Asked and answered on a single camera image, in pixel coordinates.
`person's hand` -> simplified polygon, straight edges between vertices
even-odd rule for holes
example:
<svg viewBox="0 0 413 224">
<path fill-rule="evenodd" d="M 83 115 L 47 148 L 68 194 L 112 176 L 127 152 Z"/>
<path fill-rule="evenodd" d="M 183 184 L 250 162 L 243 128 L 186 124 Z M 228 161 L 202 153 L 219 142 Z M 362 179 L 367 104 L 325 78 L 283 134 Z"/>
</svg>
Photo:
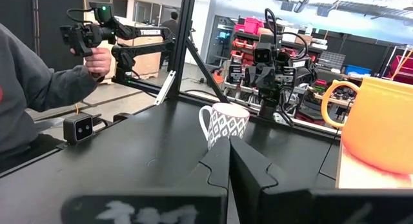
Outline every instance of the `person's hand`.
<svg viewBox="0 0 413 224">
<path fill-rule="evenodd" d="M 90 73 L 98 74 L 99 77 L 107 75 L 110 71 L 112 56 L 107 48 L 92 48 L 92 56 L 85 57 L 86 67 Z"/>
</svg>

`black metal frame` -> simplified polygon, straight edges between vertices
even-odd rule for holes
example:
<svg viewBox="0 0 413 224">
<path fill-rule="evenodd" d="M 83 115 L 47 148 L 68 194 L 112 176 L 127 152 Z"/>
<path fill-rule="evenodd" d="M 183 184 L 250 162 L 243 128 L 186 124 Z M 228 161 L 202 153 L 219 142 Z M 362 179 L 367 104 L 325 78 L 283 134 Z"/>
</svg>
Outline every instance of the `black metal frame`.
<svg viewBox="0 0 413 224">
<path fill-rule="evenodd" d="M 179 33 L 176 36 L 175 42 L 175 49 L 174 57 L 170 59 L 169 63 L 172 63 L 172 70 L 176 71 L 176 78 L 174 83 L 172 84 L 167 97 L 169 99 L 177 99 L 180 101 L 184 101 L 187 103 L 191 103 L 197 106 L 203 105 L 213 105 L 216 101 L 212 101 L 210 99 L 206 99 L 203 97 L 195 96 L 192 94 L 187 94 L 185 92 L 180 91 L 181 82 L 182 82 L 182 75 L 183 75 L 183 67 L 185 64 L 185 54 L 186 49 L 192 54 L 192 57 L 195 59 L 198 67 L 201 69 L 203 75 L 206 77 L 209 85 L 214 90 L 217 98 L 220 102 L 229 103 L 229 100 L 226 96 L 224 96 L 221 89 L 218 87 L 216 82 L 214 81 L 212 74 L 206 67 L 205 63 L 202 61 L 201 57 L 199 56 L 196 47 L 194 44 L 189 40 L 188 34 L 190 33 L 190 29 L 192 28 L 192 12 L 194 9 L 195 0 L 182 0 L 181 3 L 181 17 L 179 18 Z M 145 81 L 123 81 L 120 79 L 116 79 L 115 77 L 112 78 L 112 81 L 115 83 L 119 83 L 124 86 L 136 88 L 143 90 L 145 92 L 150 92 L 153 94 L 158 94 L 161 90 L 161 87 L 158 85 L 154 85 L 151 83 L 147 83 Z M 262 117 L 257 116 L 257 114 L 251 114 L 250 120 L 256 123 L 262 123 L 268 125 L 270 127 L 277 126 L 277 128 L 284 128 L 288 131 L 299 132 L 300 134 L 309 135 L 313 137 L 321 137 L 325 140 L 331 141 L 333 139 L 334 143 L 337 144 L 339 140 L 335 138 L 335 133 L 321 130 L 319 128 L 310 127 L 307 125 L 301 125 L 296 123 L 294 127 L 285 126 L 275 121 L 263 119 Z"/>
</svg>

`patterned mug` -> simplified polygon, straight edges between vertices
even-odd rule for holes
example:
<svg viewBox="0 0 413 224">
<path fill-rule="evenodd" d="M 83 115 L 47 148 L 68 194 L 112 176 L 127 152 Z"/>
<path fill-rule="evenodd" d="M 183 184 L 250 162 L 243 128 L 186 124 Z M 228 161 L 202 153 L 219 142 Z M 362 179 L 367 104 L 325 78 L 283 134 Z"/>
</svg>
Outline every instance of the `patterned mug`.
<svg viewBox="0 0 413 224">
<path fill-rule="evenodd" d="M 204 110 L 210 114 L 208 128 L 203 117 Z M 215 103 L 212 107 L 202 107 L 199 111 L 199 123 L 208 141 L 208 150 L 210 150 L 222 136 L 238 136 L 242 138 L 247 129 L 249 118 L 250 113 L 237 105 Z"/>
</svg>

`ceiling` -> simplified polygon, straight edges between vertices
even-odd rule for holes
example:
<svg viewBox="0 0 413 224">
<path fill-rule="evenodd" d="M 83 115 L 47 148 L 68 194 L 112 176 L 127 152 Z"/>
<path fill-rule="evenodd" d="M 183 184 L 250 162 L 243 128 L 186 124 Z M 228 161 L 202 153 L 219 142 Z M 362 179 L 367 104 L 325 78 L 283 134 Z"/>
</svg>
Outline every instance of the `ceiling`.
<svg viewBox="0 0 413 224">
<path fill-rule="evenodd" d="M 276 0 L 297 3 L 302 0 Z M 413 0 L 308 0 L 308 6 L 413 22 Z"/>
</svg>

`cardboard box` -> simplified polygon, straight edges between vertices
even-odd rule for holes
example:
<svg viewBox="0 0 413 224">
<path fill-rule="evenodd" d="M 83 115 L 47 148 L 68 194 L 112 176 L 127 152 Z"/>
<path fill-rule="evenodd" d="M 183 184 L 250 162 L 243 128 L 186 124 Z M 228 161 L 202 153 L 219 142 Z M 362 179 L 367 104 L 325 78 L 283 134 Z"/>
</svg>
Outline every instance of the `cardboard box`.
<svg viewBox="0 0 413 224">
<path fill-rule="evenodd" d="M 299 34 L 301 37 L 303 37 L 303 39 L 307 42 L 308 45 L 311 44 L 311 40 L 312 40 L 312 36 L 306 36 L 304 34 Z M 303 40 L 301 40 L 300 38 L 296 38 L 296 43 L 304 45 Z"/>
</svg>

